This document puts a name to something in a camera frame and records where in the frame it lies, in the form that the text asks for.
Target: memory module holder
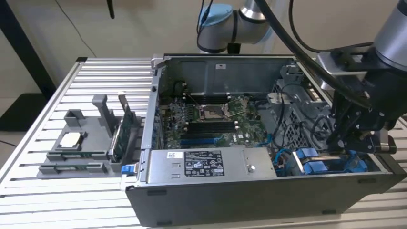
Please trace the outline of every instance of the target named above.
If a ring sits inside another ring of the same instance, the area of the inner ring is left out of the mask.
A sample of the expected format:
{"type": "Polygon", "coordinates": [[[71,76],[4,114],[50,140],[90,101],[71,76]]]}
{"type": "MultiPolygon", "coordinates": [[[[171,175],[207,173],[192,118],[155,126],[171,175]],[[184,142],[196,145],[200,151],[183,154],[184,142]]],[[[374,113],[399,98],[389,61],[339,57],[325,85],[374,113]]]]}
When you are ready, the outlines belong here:
{"type": "Polygon", "coordinates": [[[186,96],[186,104],[187,105],[202,105],[202,104],[226,104],[230,101],[227,95],[187,95],[186,96]]]}
{"type": "Polygon", "coordinates": [[[187,134],[236,133],[235,122],[190,123],[187,134]]]}

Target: blue cable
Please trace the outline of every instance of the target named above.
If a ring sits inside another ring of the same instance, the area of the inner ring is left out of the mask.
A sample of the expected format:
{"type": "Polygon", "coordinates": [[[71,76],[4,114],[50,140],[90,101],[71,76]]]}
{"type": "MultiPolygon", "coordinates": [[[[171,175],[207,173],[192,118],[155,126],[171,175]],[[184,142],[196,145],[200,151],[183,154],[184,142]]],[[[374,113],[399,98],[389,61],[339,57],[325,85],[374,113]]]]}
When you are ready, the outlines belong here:
{"type": "Polygon", "coordinates": [[[275,166],[276,166],[278,163],[279,163],[279,157],[280,157],[280,155],[282,155],[282,153],[283,153],[285,151],[287,151],[287,152],[291,153],[291,150],[290,150],[290,149],[285,149],[285,148],[283,148],[283,149],[279,150],[278,154],[275,155],[274,161],[272,161],[272,164],[274,164],[275,166]]]}
{"type": "Polygon", "coordinates": [[[259,143],[256,147],[268,145],[271,141],[272,141],[272,135],[267,134],[267,142],[259,143]]]}

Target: black cable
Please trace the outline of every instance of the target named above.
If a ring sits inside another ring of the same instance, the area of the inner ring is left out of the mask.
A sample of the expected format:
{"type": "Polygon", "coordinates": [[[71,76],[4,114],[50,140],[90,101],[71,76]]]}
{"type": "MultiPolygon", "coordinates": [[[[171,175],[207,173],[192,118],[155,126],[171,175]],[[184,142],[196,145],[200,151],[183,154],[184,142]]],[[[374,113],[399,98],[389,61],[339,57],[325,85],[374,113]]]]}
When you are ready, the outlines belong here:
{"type": "Polygon", "coordinates": [[[199,26],[199,31],[198,31],[198,36],[196,36],[196,46],[199,47],[199,37],[200,37],[200,35],[202,35],[202,32],[203,32],[203,29],[204,29],[204,22],[206,22],[206,20],[208,19],[208,15],[210,15],[210,10],[211,10],[211,7],[212,7],[212,3],[214,3],[214,0],[211,0],[211,2],[210,2],[210,5],[208,5],[208,7],[207,7],[207,9],[206,9],[206,11],[204,11],[204,13],[203,13],[203,18],[200,19],[200,26],[199,26]]]}
{"type": "Polygon", "coordinates": [[[297,56],[298,60],[303,62],[311,70],[315,71],[318,76],[322,80],[355,104],[365,108],[370,108],[371,104],[369,100],[361,97],[355,92],[353,92],[331,75],[330,73],[322,68],[322,66],[311,59],[311,57],[306,54],[302,50],[299,45],[295,43],[293,38],[290,37],[287,31],[285,30],[279,20],[276,19],[268,4],[264,0],[255,0],[262,13],[271,25],[274,32],[278,34],[279,38],[282,39],[283,43],[286,44],[287,48],[291,50],[294,55],[297,56]]]}
{"type": "Polygon", "coordinates": [[[293,16],[293,8],[294,8],[294,0],[290,0],[290,6],[289,6],[289,20],[290,20],[290,28],[293,31],[293,34],[295,36],[295,39],[298,40],[298,42],[301,43],[301,45],[311,52],[333,52],[337,51],[338,49],[349,49],[349,48],[358,48],[358,47],[366,47],[374,44],[374,42],[366,42],[366,43],[361,43],[361,44],[353,44],[349,46],[343,46],[343,47],[338,47],[334,49],[315,49],[313,47],[310,47],[307,45],[307,43],[303,41],[303,39],[299,36],[298,30],[295,29],[295,25],[294,25],[294,16],[293,16]]]}
{"type": "Polygon", "coordinates": [[[202,18],[203,8],[204,8],[204,0],[203,0],[203,2],[202,2],[202,9],[199,10],[199,15],[198,15],[196,34],[199,34],[199,20],[200,20],[200,18],[202,18]]]}
{"type": "Polygon", "coordinates": [[[76,33],[78,33],[78,35],[79,35],[79,38],[82,39],[83,44],[88,47],[90,51],[92,52],[94,56],[96,57],[96,54],[95,54],[94,50],[91,49],[91,47],[88,46],[87,42],[84,42],[84,40],[83,40],[83,38],[82,38],[82,33],[79,32],[79,30],[78,30],[78,28],[76,28],[76,26],[75,26],[75,24],[74,24],[74,22],[72,22],[70,16],[67,15],[67,13],[66,13],[66,11],[64,11],[62,5],[59,4],[58,0],[55,0],[55,2],[56,2],[56,4],[58,4],[58,6],[59,6],[59,8],[60,8],[60,10],[62,10],[62,12],[63,12],[63,14],[64,14],[66,17],[68,18],[68,20],[70,20],[70,22],[71,22],[71,24],[72,24],[72,26],[74,26],[74,28],[75,28],[75,30],[76,30],[76,33]]]}
{"type": "Polygon", "coordinates": [[[0,140],[0,142],[3,142],[4,144],[11,145],[11,146],[14,146],[14,147],[18,147],[18,145],[15,145],[15,144],[12,144],[12,143],[10,143],[10,142],[6,142],[6,141],[3,141],[3,140],[0,140]]]}
{"type": "Polygon", "coordinates": [[[323,119],[325,119],[326,122],[327,122],[329,129],[330,129],[331,133],[334,132],[331,120],[330,120],[326,116],[321,116],[321,117],[315,120],[315,123],[314,123],[313,128],[311,128],[311,141],[313,141],[313,143],[314,143],[319,148],[322,148],[322,147],[321,147],[321,145],[319,145],[319,144],[317,143],[317,141],[315,141],[315,130],[317,130],[318,123],[319,123],[323,119]]]}

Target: aluminum slotted table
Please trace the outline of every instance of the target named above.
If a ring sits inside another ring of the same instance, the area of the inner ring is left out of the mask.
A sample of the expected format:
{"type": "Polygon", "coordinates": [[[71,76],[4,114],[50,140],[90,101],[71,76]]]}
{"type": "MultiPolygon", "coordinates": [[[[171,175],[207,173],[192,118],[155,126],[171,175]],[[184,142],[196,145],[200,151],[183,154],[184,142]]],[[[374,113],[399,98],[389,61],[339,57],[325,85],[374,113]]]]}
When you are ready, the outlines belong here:
{"type": "MultiPolygon", "coordinates": [[[[66,125],[68,109],[99,116],[94,94],[108,95],[108,107],[123,115],[118,92],[127,93],[131,109],[146,116],[151,84],[150,59],[90,58],[75,63],[48,105],[0,170],[0,228],[142,229],[120,178],[36,179],[39,164],[66,125]]],[[[407,170],[407,123],[391,135],[394,155],[407,170]]],[[[180,228],[407,228],[407,179],[385,194],[363,198],[342,215],[208,224],[180,228]]]]}

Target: white label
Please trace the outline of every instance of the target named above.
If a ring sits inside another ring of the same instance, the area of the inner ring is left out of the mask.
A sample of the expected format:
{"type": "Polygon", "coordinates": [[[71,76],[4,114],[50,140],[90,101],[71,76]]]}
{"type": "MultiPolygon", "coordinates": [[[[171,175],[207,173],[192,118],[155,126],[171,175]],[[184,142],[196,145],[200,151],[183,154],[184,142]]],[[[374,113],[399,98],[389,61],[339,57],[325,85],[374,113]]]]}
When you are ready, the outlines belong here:
{"type": "Polygon", "coordinates": [[[227,64],[226,63],[220,63],[215,65],[216,69],[227,69],[227,64]]]}
{"type": "Polygon", "coordinates": [[[168,152],[167,158],[168,159],[183,159],[184,152],[168,152]]]}

